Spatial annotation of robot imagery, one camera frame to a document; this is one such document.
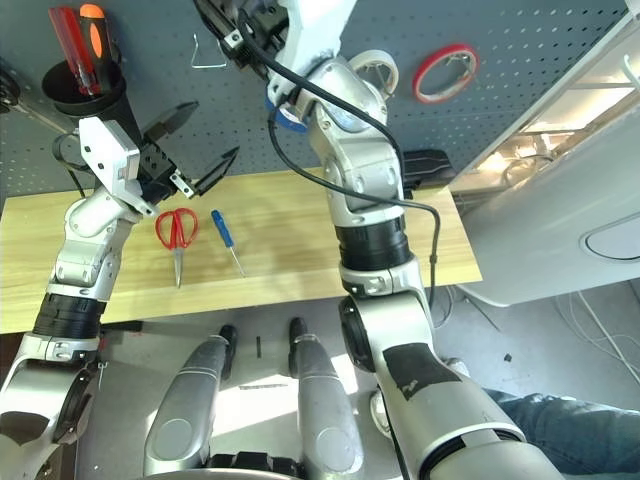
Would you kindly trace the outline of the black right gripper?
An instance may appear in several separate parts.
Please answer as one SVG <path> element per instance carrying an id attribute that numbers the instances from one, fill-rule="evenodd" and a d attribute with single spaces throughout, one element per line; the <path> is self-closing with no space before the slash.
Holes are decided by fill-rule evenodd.
<path id="1" fill-rule="evenodd" d="M 193 4 L 205 24 L 224 50 L 239 46 L 237 61 L 241 68 L 250 67 L 257 75 L 266 75 L 267 67 L 243 39 L 233 15 L 226 11 L 227 1 L 194 0 Z M 287 10 L 276 1 L 241 1 L 238 11 L 247 14 L 247 32 L 268 55 L 274 57 L 284 48 L 288 29 Z"/>

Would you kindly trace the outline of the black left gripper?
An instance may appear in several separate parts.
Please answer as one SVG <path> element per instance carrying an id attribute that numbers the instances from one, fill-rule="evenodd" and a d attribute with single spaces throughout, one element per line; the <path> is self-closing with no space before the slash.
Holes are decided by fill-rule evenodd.
<path id="1" fill-rule="evenodd" d="M 161 113 L 144 128 L 144 143 L 140 154 L 138 181 L 142 198 L 152 205 L 176 193 L 187 198 L 193 196 L 193 186 L 182 175 L 169 156 L 156 144 L 164 136 L 179 130 L 198 109 L 198 101 L 181 103 Z M 194 194 L 203 196 L 216 186 L 229 172 L 239 152 L 234 147 L 221 156 L 221 161 L 194 184 Z"/>

